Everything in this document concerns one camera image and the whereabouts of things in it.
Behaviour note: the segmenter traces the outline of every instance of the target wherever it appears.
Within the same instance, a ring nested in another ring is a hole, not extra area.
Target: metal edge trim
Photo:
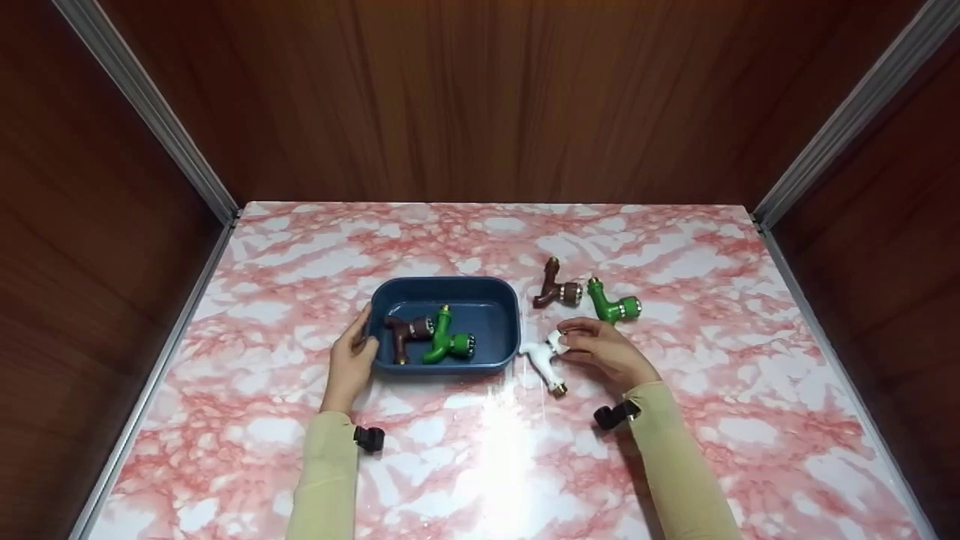
[[[960,23],[960,0],[927,0],[793,160],[753,214],[767,229],[820,178]]]
[[[880,461],[891,472],[891,481],[893,482],[893,485],[890,486],[891,489],[903,505],[906,506],[907,512],[910,514],[910,519],[917,527],[917,532],[920,534],[920,537],[923,538],[923,540],[937,540],[937,534],[934,532],[933,526],[926,518],[926,514],[920,507],[920,502],[917,501],[917,496],[914,494],[910,484],[908,484],[903,477],[903,471],[900,470],[900,466],[890,453],[890,448],[887,446],[886,441],[884,441],[880,435],[874,422],[874,417],[871,416],[870,411],[867,410],[867,407],[863,404],[863,398],[860,396],[860,392],[857,391],[856,386],[853,385],[850,374],[847,373],[839,356],[837,356],[836,351],[830,344],[827,333],[824,332],[824,327],[820,326],[820,321],[813,312],[813,307],[811,307],[807,301],[804,291],[797,281],[797,277],[790,269],[790,264],[787,262],[786,257],[783,256],[780,245],[769,229],[762,225],[758,228],[760,237],[763,238],[763,243],[767,247],[767,252],[770,254],[770,258],[773,259],[774,264],[777,265],[777,270],[780,272],[783,282],[786,284],[790,295],[797,304],[797,308],[800,310],[804,322],[806,322],[806,325],[810,328],[810,333],[813,334],[813,338],[816,340],[820,352],[824,355],[824,360],[830,368],[833,369],[833,372],[837,374],[840,385],[843,390],[847,392],[847,395],[850,396],[856,419],[860,422],[860,425],[863,426],[864,435],[874,444],[876,454]]]
[[[170,158],[227,224],[239,207],[96,0],[52,0]]]
[[[86,500],[84,509],[81,510],[76,522],[74,522],[74,527],[68,537],[69,540],[85,540],[85,538],[87,538],[90,532],[93,530],[94,525],[97,523],[97,518],[99,517],[104,504],[106,504],[110,492],[113,490],[113,485],[116,483],[117,477],[120,475],[120,471],[123,468],[124,462],[127,460],[127,456],[130,454],[133,442],[136,440],[136,436],[140,431],[140,425],[143,423],[145,413],[150,408],[150,404],[154,400],[156,391],[159,388],[160,383],[163,381],[163,378],[167,374],[167,370],[170,367],[170,362],[176,355],[180,346],[180,341],[183,339],[183,335],[186,333],[187,326],[190,324],[190,320],[193,318],[193,314],[196,312],[197,306],[204,297],[206,287],[213,277],[214,271],[217,268],[217,264],[220,262],[221,256],[227,249],[230,237],[235,227],[236,218],[233,218],[220,232],[220,237],[217,239],[217,243],[214,244],[213,250],[210,252],[210,256],[206,259],[204,269],[197,278],[197,282],[194,283],[193,289],[190,291],[190,296],[187,297],[186,303],[180,310],[180,316],[177,317],[177,322],[174,323],[173,328],[170,330],[170,333],[167,336],[166,342],[163,344],[163,348],[160,350],[160,354],[156,359],[156,364],[154,364],[154,369],[150,372],[150,376],[147,378],[143,390],[140,392],[140,397],[133,405],[130,417],[127,419],[127,424],[120,431],[120,435],[117,437],[117,442],[113,447],[113,451],[107,458],[107,462],[104,464],[104,469],[100,473],[100,477],[97,479],[92,490],[90,491],[90,495]]]

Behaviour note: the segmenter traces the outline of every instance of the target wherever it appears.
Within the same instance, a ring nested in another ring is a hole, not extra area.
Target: black wrist clip
[[[610,408],[606,405],[596,409],[593,412],[593,420],[596,420],[597,426],[603,431],[609,431],[616,428],[620,422],[627,419],[628,416],[637,416],[640,413],[640,407],[630,400],[620,405]]]
[[[384,435],[385,433],[380,428],[363,429],[357,426],[357,429],[353,430],[353,442],[357,443],[357,446],[367,454],[372,454],[383,450]]]

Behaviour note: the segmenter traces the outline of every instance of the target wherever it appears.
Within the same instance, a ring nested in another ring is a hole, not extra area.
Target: beige sleeve
[[[310,421],[287,540],[352,540],[359,455],[353,430],[342,412]]]
[[[727,498],[684,424],[670,388],[641,384],[627,392],[640,408],[630,423],[666,540],[739,540]]]

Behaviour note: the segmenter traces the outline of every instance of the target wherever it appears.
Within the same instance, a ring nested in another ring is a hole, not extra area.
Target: table
[[[541,338],[592,310],[530,308],[549,256],[561,281],[643,302],[618,328],[674,388],[745,537],[918,537],[742,207],[375,203],[247,206],[91,537],[282,538],[327,350],[375,289],[496,276]],[[559,368],[561,400],[525,359],[375,380],[354,420],[387,440],[360,459],[357,538],[656,534],[629,433],[592,426],[614,397]]]

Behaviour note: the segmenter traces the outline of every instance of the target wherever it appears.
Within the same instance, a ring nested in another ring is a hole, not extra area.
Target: white faucet
[[[561,333],[554,330],[546,336],[541,343],[523,343],[520,345],[520,354],[527,355],[534,367],[540,372],[540,376],[546,380],[546,386],[554,397],[561,397],[566,393],[566,382],[564,378],[557,375],[553,366],[550,365],[550,358],[556,355],[562,355],[570,350],[569,347],[560,343]]]

